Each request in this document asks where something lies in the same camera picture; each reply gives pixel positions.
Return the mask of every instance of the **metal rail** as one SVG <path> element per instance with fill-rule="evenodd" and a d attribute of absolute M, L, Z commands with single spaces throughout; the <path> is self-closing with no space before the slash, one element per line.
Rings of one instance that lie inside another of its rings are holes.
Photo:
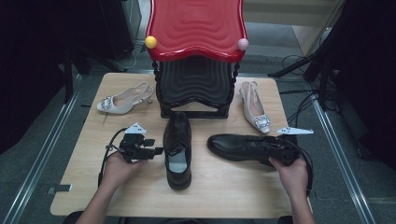
<path fill-rule="evenodd" d="M 73 94 L 69 102 L 62 107 L 58 118 L 52 125 L 52 128 L 49 132 L 49 135 L 47 136 L 46 141 L 43 144 L 43 147 L 40 149 L 37 157 L 35 158 L 35 163 L 30 169 L 29 174 L 23 181 L 14 199 L 14 202 L 8 210 L 6 218 L 3 221 L 4 224 L 16 224 L 19 222 L 21 215 L 26 207 L 26 204 L 29 202 L 32 193 L 35 190 L 38 179 L 43 173 L 43 170 L 50 158 L 50 154 L 58 140 L 58 137 L 62 132 L 62 129 L 67 122 L 67 119 L 69 118 L 70 112 L 73 109 L 73 106 L 78 98 L 78 94 L 84 80 L 85 77 L 77 75 L 75 79 L 75 93 Z"/>
<path fill-rule="evenodd" d="M 309 90 L 312 90 L 311 86 L 308 83 L 306 85 Z M 338 141 L 337 135 L 335 134 L 332 123 L 330 122 L 327 113 L 321 109 L 318 101 L 314 102 L 314 108 L 318 114 L 318 118 L 323 127 L 323 130 L 329 140 L 332 153 L 334 154 L 335 160 L 338 163 L 341 175 L 346 182 L 346 186 L 349 190 L 352 201 L 355 204 L 359 216 L 361 217 L 361 223 L 375 224 L 375 217 L 370 209 L 369 204 L 367 203 L 363 191 L 361 190 L 361 186 L 359 185 L 359 182 L 354 175 L 352 168 L 350 167 L 349 161 L 347 160 L 344 150 L 340 142 Z"/>

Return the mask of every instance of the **high heel sandal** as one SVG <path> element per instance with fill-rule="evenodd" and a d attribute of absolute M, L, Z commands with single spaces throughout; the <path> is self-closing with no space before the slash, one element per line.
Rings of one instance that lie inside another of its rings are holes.
<path fill-rule="evenodd" d="M 113 113 L 113 114 L 125 114 L 129 112 L 134 105 L 141 104 L 147 101 L 149 104 L 151 101 L 152 93 L 154 90 L 147 82 L 141 82 L 137 86 L 132 87 L 118 95 L 107 96 L 96 108 L 99 111 Z"/>
<path fill-rule="evenodd" d="M 260 101 L 257 93 L 258 86 L 259 84 L 255 81 L 243 82 L 239 93 L 244 100 L 245 118 L 260 132 L 269 133 L 271 120 L 265 114 L 264 107 Z"/>

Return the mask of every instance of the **black oxford shoe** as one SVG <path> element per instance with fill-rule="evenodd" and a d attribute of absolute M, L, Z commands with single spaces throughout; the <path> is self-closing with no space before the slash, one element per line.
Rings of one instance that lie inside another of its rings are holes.
<path fill-rule="evenodd" d="M 273 157 L 284 164 L 292 164 L 299 151 L 285 136 L 252 136 L 240 134 L 216 134 L 207 139 L 207 148 L 219 157 L 228 161 L 259 161 L 273 166 L 268 161 Z"/>
<path fill-rule="evenodd" d="M 183 112 L 175 112 L 163 134 L 166 177 L 172 189 L 186 189 L 191 183 L 191 126 Z"/>

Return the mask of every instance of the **black cabinet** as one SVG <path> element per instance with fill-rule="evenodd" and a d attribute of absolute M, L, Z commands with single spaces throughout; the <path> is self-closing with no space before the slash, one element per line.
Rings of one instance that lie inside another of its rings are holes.
<path fill-rule="evenodd" d="M 133 50 L 142 18 L 137 0 L 69 0 L 64 15 L 69 39 L 115 61 Z"/>
<path fill-rule="evenodd" d="M 365 159 L 396 170 L 396 6 L 361 1 L 332 50 L 339 105 Z"/>
<path fill-rule="evenodd" d="M 64 85 L 59 38 L 41 7 L 0 3 L 0 153 L 15 145 Z"/>

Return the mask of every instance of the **wooden table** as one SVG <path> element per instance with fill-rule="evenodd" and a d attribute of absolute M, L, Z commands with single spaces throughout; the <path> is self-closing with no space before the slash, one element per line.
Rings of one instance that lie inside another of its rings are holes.
<path fill-rule="evenodd" d="M 275 81 L 271 78 L 238 77 L 227 119 L 191 119 L 191 185 L 182 191 L 171 189 L 166 181 L 164 155 L 156 156 L 118 189 L 107 214 L 119 217 L 241 218 L 290 215 L 289 198 L 274 168 L 257 161 L 226 161 L 206 147 L 207 138 L 217 133 L 260 135 L 245 120 L 243 102 L 238 93 L 243 81 L 252 80 L 259 83 L 260 98 L 272 121 L 269 134 L 277 135 L 276 129 L 286 127 Z M 136 105 L 125 115 L 105 114 L 96 109 L 96 104 L 104 97 L 125 91 L 142 81 L 155 87 L 154 75 L 110 73 L 104 76 L 61 182 L 72 184 L 73 188 L 56 193 L 50 208 L 53 215 L 67 216 L 85 209 L 97 189 L 105 146 L 119 129 L 138 122 L 148 130 L 146 138 L 156 140 L 155 147 L 163 146 L 163 131 L 168 119 L 161 118 L 155 93 L 152 104 Z M 196 106 L 200 105 L 191 104 L 184 109 Z M 116 146 L 122 136 L 119 134 L 115 140 Z"/>

